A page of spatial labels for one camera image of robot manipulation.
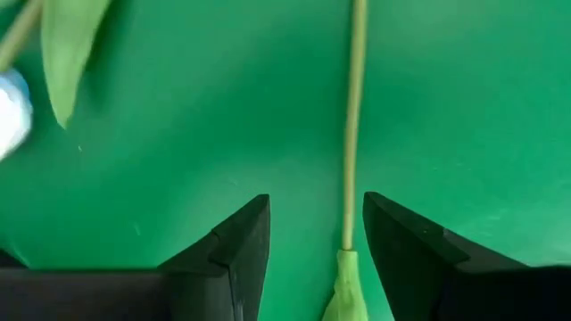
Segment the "green background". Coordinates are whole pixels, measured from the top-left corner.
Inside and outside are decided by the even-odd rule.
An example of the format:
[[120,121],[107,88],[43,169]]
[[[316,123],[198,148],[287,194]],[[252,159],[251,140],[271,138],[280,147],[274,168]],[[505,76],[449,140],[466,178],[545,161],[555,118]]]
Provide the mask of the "green background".
[[[261,320],[319,319],[340,243],[350,9],[117,0],[67,132],[36,37],[16,63],[35,126],[0,164],[1,244],[34,268],[152,267],[270,193]],[[360,196],[525,263],[571,261],[571,3],[371,0],[369,19]],[[369,314],[390,319],[357,228]]]

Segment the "white object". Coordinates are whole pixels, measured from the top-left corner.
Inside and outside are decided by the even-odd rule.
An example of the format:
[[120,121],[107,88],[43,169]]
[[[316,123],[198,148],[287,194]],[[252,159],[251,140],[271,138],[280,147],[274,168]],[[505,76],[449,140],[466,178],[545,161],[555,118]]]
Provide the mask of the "white object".
[[19,73],[0,76],[0,161],[16,149],[32,125],[28,87]]

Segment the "green leaf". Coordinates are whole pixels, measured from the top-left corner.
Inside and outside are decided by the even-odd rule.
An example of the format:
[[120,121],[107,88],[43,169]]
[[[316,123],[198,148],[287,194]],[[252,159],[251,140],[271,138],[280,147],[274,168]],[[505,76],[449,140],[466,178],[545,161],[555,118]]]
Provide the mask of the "green leaf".
[[66,128],[97,28],[111,0],[44,2],[42,54],[47,90],[55,118]]

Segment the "green stem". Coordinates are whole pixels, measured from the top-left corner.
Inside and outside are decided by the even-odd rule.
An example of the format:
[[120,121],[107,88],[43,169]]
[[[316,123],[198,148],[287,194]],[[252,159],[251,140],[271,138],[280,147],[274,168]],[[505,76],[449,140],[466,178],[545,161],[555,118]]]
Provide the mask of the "green stem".
[[12,66],[26,44],[29,34],[41,16],[42,3],[43,0],[28,0],[4,35],[0,43],[0,72],[5,72]]

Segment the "black plastic part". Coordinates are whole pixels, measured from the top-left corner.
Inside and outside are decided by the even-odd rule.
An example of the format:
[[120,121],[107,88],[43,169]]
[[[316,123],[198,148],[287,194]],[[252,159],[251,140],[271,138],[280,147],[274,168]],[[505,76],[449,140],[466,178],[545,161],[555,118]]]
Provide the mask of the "black plastic part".
[[0,320],[253,321],[268,257],[267,195],[156,269],[30,271],[0,252]]
[[[363,219],[368,246],[396,321],[437,320],[444,289],[464,280],[463,276],[525,268],[379,193],[365,193]],[[461,291],[469,296],[467,287]],[[473,301],[473,307],[478,306],[478,300]],[[465,312],[481,317],[477,311]]]

